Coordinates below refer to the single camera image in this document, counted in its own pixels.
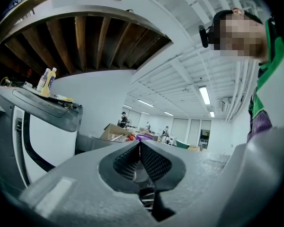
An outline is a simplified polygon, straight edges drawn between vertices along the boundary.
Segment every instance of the cable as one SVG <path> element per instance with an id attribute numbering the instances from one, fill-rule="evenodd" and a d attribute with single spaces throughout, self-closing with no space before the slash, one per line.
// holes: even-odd
<path id="1" fill-rule="evenodd" d="M 7 80 L 8 80 L 9 78 L 8 78 L 8 77 L 4 77 L 4 78 L 1 80 L 1 82 L 0 82 L 0 86 L 2 86 L 1 83 L 2 83 L 2 81 L 3 81 L 4 79 L 7 79 Z"/>

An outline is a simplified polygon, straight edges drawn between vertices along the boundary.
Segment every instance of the cardboard box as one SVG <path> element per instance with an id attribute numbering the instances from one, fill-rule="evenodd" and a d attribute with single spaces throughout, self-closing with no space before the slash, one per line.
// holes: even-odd
<path id="1" fill-rule="evenodd" d="M 152 137 L 154 141 L 158 141 L 158 136 L 157 135 L 148 134 L 148 133 L 146 133 L 145 135 L 148 135 L 148 136 Z"/>
<path id="2" fill-rule="evenodd" d="M 104 128 L 104 132 L 103 134 L 100 136 L 99 139 L 102 139 L 102 140 L 110 140 L 110 136 L 111 134 L 115 134 L 116 136 L 117 135 L 131 135 L 132 133 L 130 131 L 127 131 L 117 125 L 114 125 L 112 123 L 110 123 L 108 126 L 106 126 Z"/>
<path id="3" fill-rule="evenodd" d="M 201 147 L 199 147 L 199 146 L 189 146 L 187 149 L 191 150 L 191 151 L 200 151 Z"/>

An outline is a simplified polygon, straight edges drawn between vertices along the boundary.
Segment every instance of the person in background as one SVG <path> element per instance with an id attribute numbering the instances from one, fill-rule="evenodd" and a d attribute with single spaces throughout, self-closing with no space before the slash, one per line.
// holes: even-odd
<path id="1" fill-rule="evenodd" d="M 165 128 L 165 130 L 163 131 L 163 134 L 164 135 L 169 135 L 169 127 L 168 126 L 166 126 L 166 128 Z"/>
<path id="2" fill-rule="evenodd" d="M 146 130 L 150 130 L 150 128 L 151 128 L 151 125 L 150 125 L 150 123 L 149 122 L 147 122 L 147 124 L 146 124 L 146 126 L 145 126 L 145 128 L 144 128 L 144 130 L 146 131 Z"/>
<path id="3" fill-rule="evenodd" d="M 127 122 L 126 112 L 122 112 L 122 120 L 120 122 L 120 127 L 124 128 Z"/>
<path id="4" fill-rule="evenodd" d="M 258 94 L 259 90 L 275 91 L 268 86 L 267 81 L 273 78 L 274 72 L 284 64 L 282 64 L 284 38 L 279 35 L 276 26 L 274 16 L 271 16 L 263 25 L 257 16 L 233 8 L 218 12 L 213 17 L 213 24 L 209 27 L 207 34 L 208 43 L 213 44 L 214 50 L 259 62 L 257 87 L 250 99 L 248 109 L 250 132 L 247 141 L 254 135 L 272 128 L 270 117 Z"/>

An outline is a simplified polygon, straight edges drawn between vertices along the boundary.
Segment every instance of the white wall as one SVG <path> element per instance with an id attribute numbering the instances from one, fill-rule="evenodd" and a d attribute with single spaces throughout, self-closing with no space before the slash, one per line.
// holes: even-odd
<path id="1" fill-rule="evenodd" d="M 154 116 L 142 113 L 139 121 L 139 128 L 144 128 L 146 123 L 149 122 L 151 125 L 151 131 L 161 135 L 166 126 L 169 127 L 169 133 L 171 132 L 173 121 L 173 117 Z"/>
<path id="2" fill-rule="evenodd" d="M 174 119 L 170 135 L 184 142 L 186 139 L 188 119 Z"/>
<path id="3" fill-rule="evenodd" d="M 231 144 L 235 148 L 237 145 L 244 144 L 247 141 L 247 135 L 250 131 L 250 115 L 248 113 L 248 107 L 250 102 L 250 97 L 252 96 L 254 89 L 257 86 L 257 74 L 258 67 L 256 67 L 254 72 L 254 77 L 252 79 L 251 87 L 246 96 L 246 101 L 242 105 L 240 113 L 232 121 L 232 139 Z"/>
<path id="4" fill-rule="evenodd" d="M 140 117 L 141 117 L 141 113 L 130 110 L 128 115 L 127 115 L 127 119 L 131 120 L 131 126 L 135 126 L 138 127 L 139 125 L 139 121 L 140 121 Z"/>
<path id="5" fill-rule="evenodd" d="M 189 136 L 187 140 L 187 143 L 189 145 L 194 145 L 194 146 L 197 145 L 197 142 L 199 141 L 200 138 L 199 128 L 200 128 L 200 120 L 191 120 Z"/>
<path id="6" fill-rule="evenodd" d="M 211 120 L 202 120 L 201 130 L 210 131 L 211 130 L 211 124 L 212 124 Z"/>
<path id="7" fill-rule="evenodd" d="M 53 82 L 52 94 L 73 98 L 83 105 L 80 133 L 99 137 L 109 124 L 117 124 L 134 70 L 97 71 Z"/>
<path id="8" fill-rule="evenodd" d="M 213 153 L 230 155 L 233 151 L 231 140 L 232 123 L 226 122 L 225 119 L 212 119 L 207 150 Z"/>

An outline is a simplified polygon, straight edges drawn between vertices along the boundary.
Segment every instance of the bottle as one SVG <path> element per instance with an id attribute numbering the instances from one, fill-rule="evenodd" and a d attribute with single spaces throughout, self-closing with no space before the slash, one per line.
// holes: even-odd
<path id="1" fill-rule="evenodd" d="M 54 67 L 53 70 L 48 73 L 47 80 L 44 84 L 44 87 L 41 90 L 41 95 L 49 97 L 53 80 L 56 78 L 56 71 L 57 69 Z"/>
<path id="2" fill-rule="evenodd" d="M 38 86 L 37 86 L 37 91 L 41 92 L 42 88 L 44 87 L 46 80 L 47 80 L 47 75 L 51 70 L 49 68 L 46 68 L 45 73 L 43 76 L 40 78 Z"/>

